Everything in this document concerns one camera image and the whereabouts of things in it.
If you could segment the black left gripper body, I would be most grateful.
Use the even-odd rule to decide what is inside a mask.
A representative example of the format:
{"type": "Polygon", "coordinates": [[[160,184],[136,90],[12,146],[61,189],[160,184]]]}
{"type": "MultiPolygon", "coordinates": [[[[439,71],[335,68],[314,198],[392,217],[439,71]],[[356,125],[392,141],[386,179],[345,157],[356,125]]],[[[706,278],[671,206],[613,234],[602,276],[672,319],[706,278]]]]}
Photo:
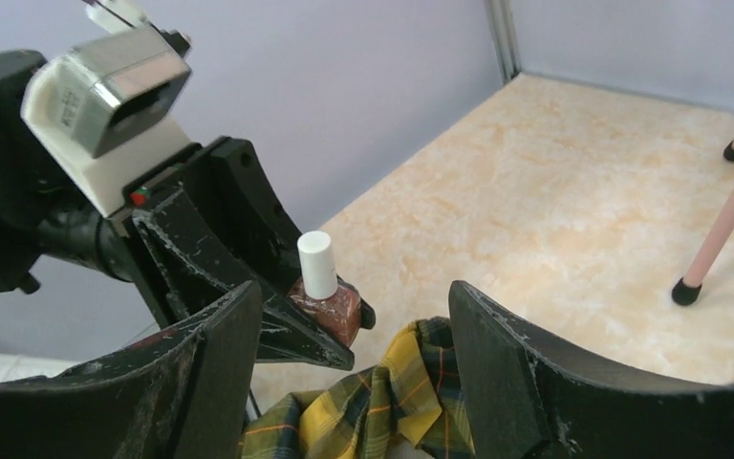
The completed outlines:
{"type": "Polygon", "coordinates": [[[220,147],[191,143],[121,193],[110,217],[99,214],[79,191],[66,192],[37,229],[43,252],[133,285],[162,328],[197,314],[228,285],[195,267],[185,247],[213,238],[211,211],[222,203],[214,190],[210,158],[220,147]]]}

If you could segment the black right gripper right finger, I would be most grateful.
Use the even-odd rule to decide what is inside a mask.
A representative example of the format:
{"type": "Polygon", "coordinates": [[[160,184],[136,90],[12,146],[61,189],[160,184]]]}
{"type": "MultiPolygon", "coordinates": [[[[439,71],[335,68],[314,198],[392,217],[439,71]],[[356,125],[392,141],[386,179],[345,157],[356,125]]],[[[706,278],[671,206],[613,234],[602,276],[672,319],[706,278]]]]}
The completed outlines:
{"type": "Polygon", "coordinates": [[[612,361],[513,314],[464,281],[449,314],[481,458],[734,458],[734,383],[612,361]]]}

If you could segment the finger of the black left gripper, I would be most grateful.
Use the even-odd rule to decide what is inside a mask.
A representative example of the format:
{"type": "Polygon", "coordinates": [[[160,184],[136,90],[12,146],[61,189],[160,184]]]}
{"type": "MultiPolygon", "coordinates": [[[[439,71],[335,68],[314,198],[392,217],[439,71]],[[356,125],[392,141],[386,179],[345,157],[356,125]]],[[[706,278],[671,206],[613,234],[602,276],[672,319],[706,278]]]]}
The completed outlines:
{"type": "Polygon", "coordinates": [[[301,234],[266,176],[252,142],[220,137],[208,147],[209,169],[220,209],[213,231],[233,255],[278,292],[300,277],[296,242],[301,234]]]}
{"type": "Polygon", "coordinates": [[[299,362],[338,370],[354,367],[355,355],[349,348],[233,255],[185,191],[149,200],[133,210],[132,219],[150,251],[163,247],[165,254],[175,258],[175,267],[196,276],[203,287],[226,293],[247,281],[260,286],[263,325],[257,362],[299,362]]]}

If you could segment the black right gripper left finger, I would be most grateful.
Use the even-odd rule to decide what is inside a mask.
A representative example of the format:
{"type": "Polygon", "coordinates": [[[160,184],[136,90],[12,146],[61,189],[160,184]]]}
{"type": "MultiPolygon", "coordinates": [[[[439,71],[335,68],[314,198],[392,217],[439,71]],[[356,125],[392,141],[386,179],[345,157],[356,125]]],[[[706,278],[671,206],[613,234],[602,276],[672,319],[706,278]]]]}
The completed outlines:
{"type": "Polygon", "coordinates": [[[253,282],[58,376],[0,382],[0,458],[231,458],[262,316],[253,282]]]}

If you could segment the nail polish bottle white cap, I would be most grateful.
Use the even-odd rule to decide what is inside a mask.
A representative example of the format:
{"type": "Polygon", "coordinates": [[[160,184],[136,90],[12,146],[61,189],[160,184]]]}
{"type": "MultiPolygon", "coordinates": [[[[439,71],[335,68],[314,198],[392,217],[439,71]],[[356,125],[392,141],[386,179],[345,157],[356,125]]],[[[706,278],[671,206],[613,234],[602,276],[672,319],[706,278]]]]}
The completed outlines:
{"type": "Polygon", "coordinates": [[[351,347],[361,325],[361,297],[337,275],[333,239],[323,230],[312,230],[300,235],[296,247],[301,275],[289,298],[339,343],[351,347]]]}

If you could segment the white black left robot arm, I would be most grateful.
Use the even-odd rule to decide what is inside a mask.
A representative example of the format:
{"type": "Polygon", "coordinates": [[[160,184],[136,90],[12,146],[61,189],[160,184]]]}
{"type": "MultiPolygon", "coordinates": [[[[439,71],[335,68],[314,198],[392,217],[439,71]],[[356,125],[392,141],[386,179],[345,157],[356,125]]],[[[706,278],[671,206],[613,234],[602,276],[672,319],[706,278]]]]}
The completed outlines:
{"type": "Polygon", "coordinates": [[[250,141],[166,141],[114,187],[120,209],[104,217],[20,118],[44,63],[36,51],[0,53],[0,294],[36,292],[32,266],[48,255],[133,284],[167,327],[253,281],[264,298],[258,361],[353,367],[332,321],[292,300],[300,231],[250,141]]]}

